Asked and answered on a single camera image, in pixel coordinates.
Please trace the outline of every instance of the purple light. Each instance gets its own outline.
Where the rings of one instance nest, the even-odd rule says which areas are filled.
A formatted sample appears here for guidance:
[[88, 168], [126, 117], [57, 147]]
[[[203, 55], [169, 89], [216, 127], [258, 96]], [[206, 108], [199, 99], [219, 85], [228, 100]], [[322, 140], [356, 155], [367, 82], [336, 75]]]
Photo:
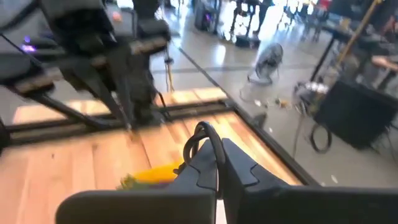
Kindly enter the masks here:
[[22, 45], [21, 46], [21, 49], [23, 50], [23, 51], [25, 51], [25, 52], [35, 52], [36, 51], [36, 49], [33, 47], [33, 46], [31, 46], [31, 45]]

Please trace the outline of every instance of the black speaker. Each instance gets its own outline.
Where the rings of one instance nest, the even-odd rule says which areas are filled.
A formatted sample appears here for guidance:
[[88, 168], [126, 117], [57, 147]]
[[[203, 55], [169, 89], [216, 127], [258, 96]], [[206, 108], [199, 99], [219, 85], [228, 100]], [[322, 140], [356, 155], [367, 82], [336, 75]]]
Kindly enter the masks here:
[[397, 113], [397, 99], [339, 80], [327, 93], [315, 121], [357, 149], [368, 147]]
[[206, 30], [206, 7], [201, 1], [198, 1], [195, 6], [195, 22], [194, 25], [198, 30]]

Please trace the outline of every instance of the yellow object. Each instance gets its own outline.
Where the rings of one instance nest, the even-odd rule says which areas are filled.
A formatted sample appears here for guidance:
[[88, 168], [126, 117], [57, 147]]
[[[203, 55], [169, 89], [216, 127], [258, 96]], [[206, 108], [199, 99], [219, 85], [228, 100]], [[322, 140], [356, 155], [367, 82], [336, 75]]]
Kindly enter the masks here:
[[167, 89], [168, 91], [174, 92], [172, 70], [170, 68], [170, 65], [166, 65], [166, 67], [167, 67], [167, 77], [169, 78], [169, 86]]
[[155, 167], [150, 170], [134, 174], [134, 178], [142, 183], [146, 184], [158, 184], [165, 182], [172, 182], [177, 175], [173, 173], [174, 169], [177, 169], [183, 161], [174, 162], [166, 166]]
[[286, 108], [289, 105], [289, 102], [287, 100], [281, 100], [279, 103], [279, 106], [281, 108]]

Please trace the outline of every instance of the person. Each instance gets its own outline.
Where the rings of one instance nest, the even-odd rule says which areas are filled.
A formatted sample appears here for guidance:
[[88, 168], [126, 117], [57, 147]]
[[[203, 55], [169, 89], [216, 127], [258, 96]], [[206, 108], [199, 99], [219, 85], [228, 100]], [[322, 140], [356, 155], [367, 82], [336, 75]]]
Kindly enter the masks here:
[[308, 8], [310, 7], [312, 3], [311, 0], [305, 0], [302, 2], [302, 8], [300, 10], [300, 12], [298, 12], [298, 15], [302, 18], [302, 20], [304, 21], [307, 16], [308, 16]]
[[315, 5], [313, 3], [313, 12], [311, 15], [307, 17], [305, 20], [305, 28], [303, 31], [302, 40], [306, 39], [306, 36], [309, 34], [310, 29], [314, 28], [314, 34], [312, 40], [315, 42], [319, 41], [319, 36], [322, 31], [322, 25], [328, 20], [329, 13], [327, 8], [322, 5]]
[[260, 8], [260, 10], [259, 10], [259, 27], [257, 30], [253, 31], [253, 34], [260, 33], [262, 23], [264, 22], [268, 8], [272, 5], [272, 3], [273, 3], [272, 0], [263, 0], [262, 3], [260, 3], [260, 5], [259, 5], [259, 8]]

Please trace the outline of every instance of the wooden floor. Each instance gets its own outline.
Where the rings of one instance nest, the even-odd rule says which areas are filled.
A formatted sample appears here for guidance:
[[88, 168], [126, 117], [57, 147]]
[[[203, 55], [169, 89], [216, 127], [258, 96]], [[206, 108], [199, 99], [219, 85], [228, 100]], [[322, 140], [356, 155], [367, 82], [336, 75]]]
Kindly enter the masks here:
[[[225, 98], [217, 89], [165, 95], [167, 104]], [[82, 113], [103, 113], [95, 101], [73, 101]], [[14, 122], [62, 116], [42, 106], [17, 110]], [[230, 138], [267, 170], [289, 184], [300, 182], [234, 113], [186, 119], [134, 133], [124, 131], [6, 149], [0, 157], [0, 223], [50, 224], [60, 202], [82, 190], [115, 189], [121, 177], [182, 159], [182, 149], [199, 121], [209, 121], [222, 138]]]

